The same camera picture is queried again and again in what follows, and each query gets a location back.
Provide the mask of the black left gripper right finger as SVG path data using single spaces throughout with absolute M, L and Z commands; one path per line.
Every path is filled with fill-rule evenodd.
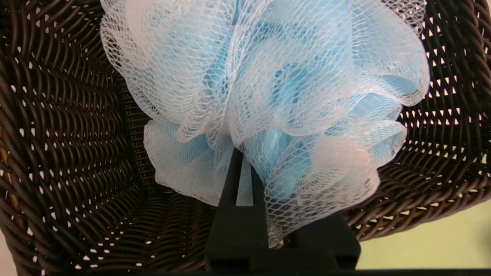
M 286 246 L 270 253 L 270 265 L 277 270 L 354 270 L 361 245 L 338 212 L 289 234 Z

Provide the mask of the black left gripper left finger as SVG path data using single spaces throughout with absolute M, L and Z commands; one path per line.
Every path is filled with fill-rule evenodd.
M 219 206 L 204 251 L 207 271 L 259 271 L 269 249 L 264 188 L 251 168 L 252 206 L 237 206 L 243 153 L 234 149 Z

